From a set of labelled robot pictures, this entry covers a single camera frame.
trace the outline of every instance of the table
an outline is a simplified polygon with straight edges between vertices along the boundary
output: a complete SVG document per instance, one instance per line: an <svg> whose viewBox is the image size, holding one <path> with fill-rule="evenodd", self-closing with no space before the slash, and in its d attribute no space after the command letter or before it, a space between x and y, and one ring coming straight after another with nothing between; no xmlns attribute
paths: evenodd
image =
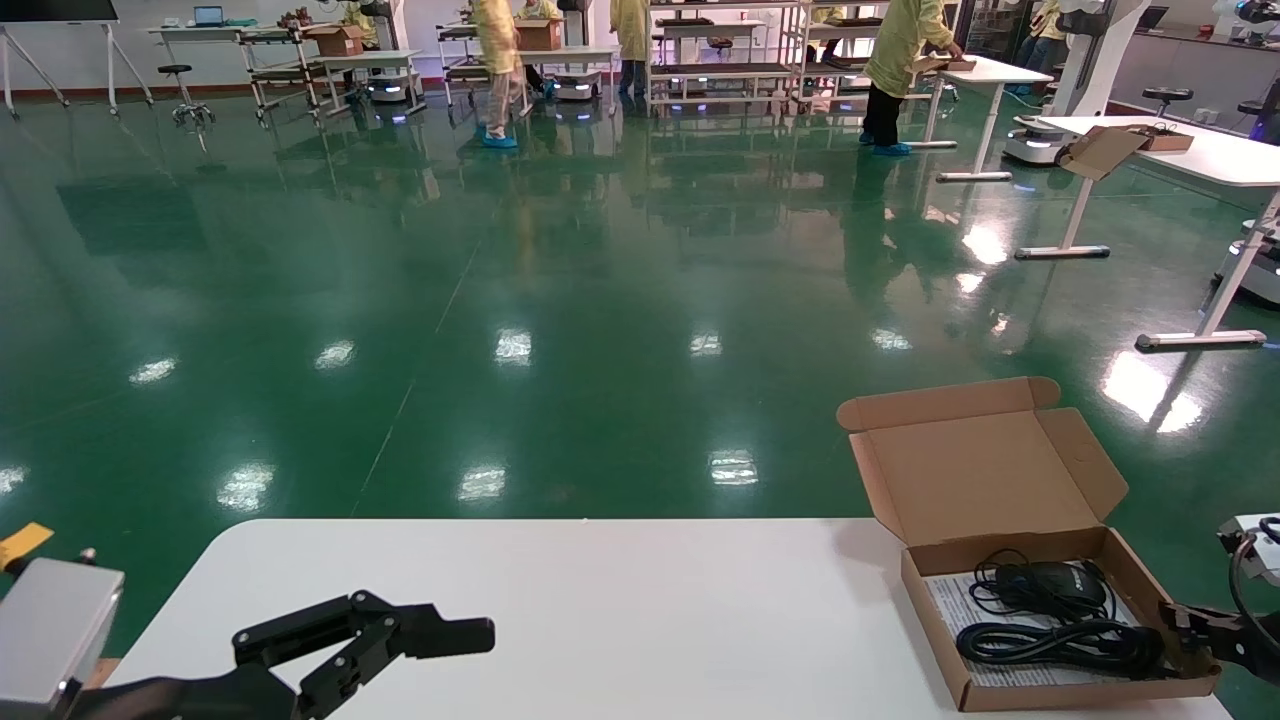
<svg viewBox="0 0 1280 720"><path fill-rule="evenodd" d="M1132 117L1132 115L1102 115L1080 118L1037 118L1042 123L1073 135L1084 135L1097 126L1132 126L1155 124L1160 118ZM1188 350L1217 350L1225 346L1257 345L1266 342L1266 336L1260 331L1219 331L1231 299L1235 297L1240 281L1244 279L1245 270L1262 246L1262 229L1265 220L1270 220L1280 210L1280 147L1263 145L1234 135L1198 128L1190 124L1181 124L1178 132L1194 137L1192 146L1183 152L1144 152L1138 151L1129 156L1126 161L1146 163L1178 173L1184 173L1202 181L1229 187L1271 187L1275 192L1266 209L1253 222L1256 232L1251 232L1236 256L1235 268L1222 278L1217 287L1213 302L1208 313L1201 319L1194 333L1157 333L1139 334L1137 346L1139 350L1160 348L1188 348ZM1080 227L1080 218L1084 215L1084 206L1089 201L1089 192L1093 190L1093 181L1080 178L1080 192L1071 205L1071 214L1066 223L1066 233L1057 247L1023 247L1014 255L1018 259L1042 258L1098 258L1107 256L1111 250L1105 245L1076 246L1075 233Z"/></svg>
<svg viewBox="0 0 1280 720"><path fill-rule="evenodd" d="M938 101L942 99L942 88L946 81L964 85L989 85L992 86L991 109L987 110L987 124L982 128L982 141L978 143L978 154L973 159L973 170L968 173L938 173L937 182L1007 182L1012 179L1012 173L983 172L982 167L987 161L987 147L991 145L991 133L996 129L996 117L1000 114L1000 100L1005 94L1005 83L1025 85L1032 82L1044 82L1053 79L1050 76L1037 72L1015 68L1005 63L997 63L987 58L965 56L977 65L972 70L946 70L940 69L933 78L933 95L929 97L929 119L924 127L923 142L908 142L913 147L955 147L955 141L934 141L933 124L937 115Z"/></svg>
<svg viewBox="0 0 1280 720"><path fill-rule="evenodd" d="M329 110L326 117L333 117L351 109L351 105L340 101L338 88L333 83L334 70L353 70L357 68L404 68L404 82L408 83L410 105L408 110L404 110L404 114L412 115L422 108L426 108L426 100L419 92L419 88L413 82L413 56L420 55L421 53L421 50L365 50L360 55L351 55L349 58L328 55L312 58L314 61L324 65L325 81L329 83L329 97L332 99L334 108Z"/></svg>
<svg viewBox="0 0 1280 720"><path fill-rule="evenodd" d="M604 70L600 76L608 81L608 96L609 96L609 115L613 115L618 110L618 94L613 92L614 79L613 79L613 55L617 54L617 47L593 47L584 45L575 45L572 47L561 47L559 50L521 50L520 59L529 65L604 65ZM532 104L529 99L529 85L521 83L525 88L525 109L521 115L529 114L529 109Z"/></svg>
<svg viewBox="0 0 1280 720"><path fill-rule="evenodd" d="M673 41L676 64L680 64L680 41L692 37L745 37L751 40L755 35L755 28L764 27L764 20L737 20L732 23L710 23L710 24L691 24L691 26L662 26L657 29L662 33L662 41L659 42L658 55L662 61L667 61L667 40ZM768 37L765 37L765 46L768 46ZM755 47L749 42L746 46L746 60L751 61L751 56Z"/></svg>
<svg viewBox="0 0 1280 720"><path fill-rule="evenodd" d="M369 589L489 616L497 647L397 660L334 720L964 717L900 552L872 519L253 520L209 546L110 684L225 673L232 633ZM1230 717L1208 697L998 720Z"/></svg>

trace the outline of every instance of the white tabletop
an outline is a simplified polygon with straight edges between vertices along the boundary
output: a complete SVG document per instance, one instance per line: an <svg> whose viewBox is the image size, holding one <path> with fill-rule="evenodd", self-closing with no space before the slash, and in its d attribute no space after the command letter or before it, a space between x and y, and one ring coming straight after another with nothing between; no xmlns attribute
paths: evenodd
<svg viewBox="0 0 1280 720"><path fill-rule="evenodd" d="M225 673L234 632L369 589L492 618L497 647L397 660L334 720L966 717L900 552L872 519L257 520L209 546L110 684ZM1215 698L991 717L1230 720Z"/></svg>
<svg viewBox="0 0 1280 720"><path fill-rule="evenodd" d="M1015 65L1006 65L989 58L965 55L965 60L974 60L977 65L972 70L938 70L938 74L947 79L966 82L969 85L1028 83L1053 79L1051 76Z"/></svg>
<svg viewBox="0 0 1280 720"><path fill-rule="evenodd" d="M1102 115L1100 118L1036 118L1047 126L1084 135L1096 126L1135 126L1165 122L1151 115ZM1194 137L1181 152L1144 152L1143 160L1172 168L1219 184L1233 187L1280 186L1280 147L1225 132L1179 124L1178 132Z"/></svg>

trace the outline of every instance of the stool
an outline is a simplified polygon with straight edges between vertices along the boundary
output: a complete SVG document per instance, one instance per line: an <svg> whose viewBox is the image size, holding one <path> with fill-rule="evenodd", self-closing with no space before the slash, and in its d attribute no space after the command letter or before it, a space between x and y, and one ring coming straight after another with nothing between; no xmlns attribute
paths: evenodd
<svg viewBox="0 0 1280 720"><path fill-rule="evenodd" d="M707 38L707 45L710 46L710 49L716 51L716 56L719 58L721 63L723 63L724 61L724 51L726 50L731 50L733 47L733 38L732 37L708 37Z"/></svg>
<svg viewBox="0 0 1280 720"><path fill-rule="evenodd" d="M205 115L209 115L209 122L216 122L214 111L209 109L209 105L193 102L191 94L187 92L187 86L182 82L182 73L189 73L191 65L160 65L156 68L156 72L164 76L173 76L178 81L178 91L182 92L182 104L173 110L173 122L175 124L186 124L187 118L193 119L197 124L204 124Z"/></svg>
<svg viewBox="0 0 1280 720"><path fill-rule="evenodd" d="M1148 100L1160 100L1160 109L1156 110L1157 118L1164 118L1165 111L1169 110L1169 104L1172 101L1190 100L1196 94L1187 88L1179 87L1148 87L1142 91L1142 96Z"/></svg>

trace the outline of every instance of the open cardboard box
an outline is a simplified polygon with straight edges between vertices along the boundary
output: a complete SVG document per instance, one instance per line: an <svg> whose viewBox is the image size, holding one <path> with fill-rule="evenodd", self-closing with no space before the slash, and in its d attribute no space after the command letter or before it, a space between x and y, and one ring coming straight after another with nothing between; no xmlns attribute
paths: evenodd
<svg viewBox="0 0 1280 720"><path fill-rule="evenodd" d="M1102 520L1128 486L1048 378L1012 378L850 400L849 430L876 519L897 536L902 582L947 689L961 711L1074 707L1213 692L1221 667L1184 655L1164 629L1169 596L1120 533ZM1001 548L1032 561L1091 559L1138 621L1161 629L1179 678L1076 685L973 682L924 578L969 573Z"/></svg>

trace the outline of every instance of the box on table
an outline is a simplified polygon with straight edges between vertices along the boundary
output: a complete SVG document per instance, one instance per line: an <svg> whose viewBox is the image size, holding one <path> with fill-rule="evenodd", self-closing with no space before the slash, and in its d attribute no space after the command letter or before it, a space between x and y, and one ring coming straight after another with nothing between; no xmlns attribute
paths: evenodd
<svg viewBox="0 0 1280 720"><path fill-rule="evenodd" d="M1129 132L1125 127L1094 126L1066 146L1057 164L1078 176L1100 181L1119 168L1147 140L1147 136Z"/></svg>
<svg viewBox="0 0 1280 720"><path fill-rule="evenodd" d="M929 55L924 55L924 56L916 58L915 61L911 63L911 72L914 74L919 74L919 73L927 73L929 70L940 70L941 69L941 70L952 70L952 72L963 73L965 70L972 70L972 69L974 69L977 67L978 67L978 61L977 60L972 60L969 58L954 59L950 55L929 54Z"/></svg>
<svg viewBox="0 0 1280 720"><path fill-rule="evenodd" d="M329 26L307 29L303 37L316 41L325 58L349 58L365 51L365 31L356 26Z"/></svg>
<svg viewBox="0 0 1280 720"><path fill-rule="evenodd" d="M521 50L559 50L564 46L564 20L547 18L516 20Z"/></svg>
<svg viewBox="0 0 1280 720"><path fill-rule="evenodd" d="M897 536L902 582L961 711L1074 707L1213 692L1221 666L1184 655L1160 620L1160 583L1102 519L1128 484L1048 378L1012 378L850 400L836 414L876 519ZM972 571L997 550L1036 561L1092 559L1142 625L1165 639L1174 679L1073 685L974 683L925 577Z"/></svg>

